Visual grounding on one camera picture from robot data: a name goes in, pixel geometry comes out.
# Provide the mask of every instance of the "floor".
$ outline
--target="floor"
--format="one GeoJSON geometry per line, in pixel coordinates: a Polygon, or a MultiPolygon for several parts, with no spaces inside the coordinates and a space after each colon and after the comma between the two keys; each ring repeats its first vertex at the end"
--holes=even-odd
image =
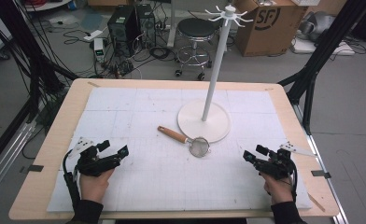
{"type": "MultiPolygon", "coordinates": [[[[90,25],[83,23],[88,20],[88,15],[98,15],[96,11],[88,8],[73,12],[62,8],[53,10],[52,13],[74,15],[80,25],[77,29],[82,30],[90,25]]],[[[106,27],[107,16],[110,16],[110,13],[103,11],[102,15],[96,29],[102,30],[106,27]]],[[[93,72],[82,72],[93,71],[93,56],[89,45],[82,42],[65,45],[63,43],[67,39],[63,36],[65,32],[67,31],[54,30],[52,33],[47,33],[52,49],[72,71],[83,77],[92,76],[93,72]]],[[[177,45],[185,43],[181,37],[176,38],[177,45]]],[[[216,44],[204,43],[204,46],[215,54],[216,44]]],[[[236,46],[231,46],[223,57],[218,81],[276,83],[298,72],[310,56],[288,51],[278,57],[248,58],[242,57],[236,46]]],[[[140,64],[141,62],[134,62],[135,67],[140,64]]],[[[196,80],[199,74],[199,70],[190,69],[181,77],[176,77],[177,68],[174,61],[154,60],[141,65],[125,78],[196,80]]],[[[210,75],[211,70],[206,69],[204,81],[208,81],[210,75]]],[[[28,93],[14,60],[0,60],[0,136],[26,102],[27,97],[28,93]]],[[[331,182],[348,222],[366,223],[366,53],[337,56],[325,64],[317,78],[311,130],[322,160],[331,173],[331,182]]],[[[41,131],[25,147],[25,156],[35,157],[44,138],[44,131],[41,131]]],[[[21,153],[6,175],[1,178],[0,223],[65,223],[65,221],[14,221],[8,218],[9,208],[26,176],[24,167],[27,168],[32,162],[33,160],[26,159],[21,153]]],[[[304,220],[308,223],[332,223],[329,218],[311,217],[304,220]]],[[[248,223],[262,224],[273,221],[270,218],[251,218],[248,223]]]]}

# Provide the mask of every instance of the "black sleeve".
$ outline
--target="black sleeve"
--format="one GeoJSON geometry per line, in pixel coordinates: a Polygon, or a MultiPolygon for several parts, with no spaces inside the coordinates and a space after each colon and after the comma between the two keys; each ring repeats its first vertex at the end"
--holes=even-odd
{"type": "Polygon", "coordinates": [[[101,216],[104,206],[100,203],[92,201],[81,200],[78,203],[75,216],[68,224],[73,223],[98,223],[99,216],[101,216]]]}
{"type": "Polygon", "coordinates": [[[271,206],[274,213],[275,224],[305,224],[300,218],[294,202],[277,203],[271,206]]]}

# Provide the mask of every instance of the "computer tower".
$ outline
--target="computer tower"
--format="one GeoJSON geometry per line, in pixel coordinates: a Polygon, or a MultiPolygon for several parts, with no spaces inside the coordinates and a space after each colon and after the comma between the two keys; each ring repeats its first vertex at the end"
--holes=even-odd
{"type": "Polygon", "coordinates": [[[133,6],[117,6],[107,23],[116,55],[134,55],[134,40],[140,35],[133,6]]]}
{"type": "Polygon", "coordinates": [[[150,4],[136,5],[136,15],[139,21],[142,47],[151,48],[156,46],[155,17],[150,4]]]}

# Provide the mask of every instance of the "chair base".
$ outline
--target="chair base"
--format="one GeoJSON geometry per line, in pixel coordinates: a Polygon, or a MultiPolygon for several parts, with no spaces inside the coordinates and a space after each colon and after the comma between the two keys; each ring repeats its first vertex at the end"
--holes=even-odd
{"type": "Polygon", "coordinates": [[[177,51],[176,62],[180,63],[180,70],[176,70],[175,75],[180,77],[184,66],[201,66],[202,72],[198,76],[199,80],[204,80],[204,66],[212,67],[209,52],[198,46],[196,41],[192,41],[191,46],[185,46],[177,51]]]}

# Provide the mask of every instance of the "human hand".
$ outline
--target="human hand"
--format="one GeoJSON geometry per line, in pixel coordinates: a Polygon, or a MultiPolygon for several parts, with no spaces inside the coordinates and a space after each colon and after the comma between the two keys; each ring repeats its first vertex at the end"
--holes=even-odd
{"type": "Polygon", "coordinates": [[[114,169],[111,169],[99,176],[80,175],[81,199],[102,203],[108,187],[108,179],[113,172],[114,169]]]}
{"type": "Polygon", "coordinates": [[[275,180],[272,176],[260,172],[264,178],[264,189],[271,194],[271,205],[277,203],[293,202],[291,196],[291,181],[289,178],[275,180]]]}

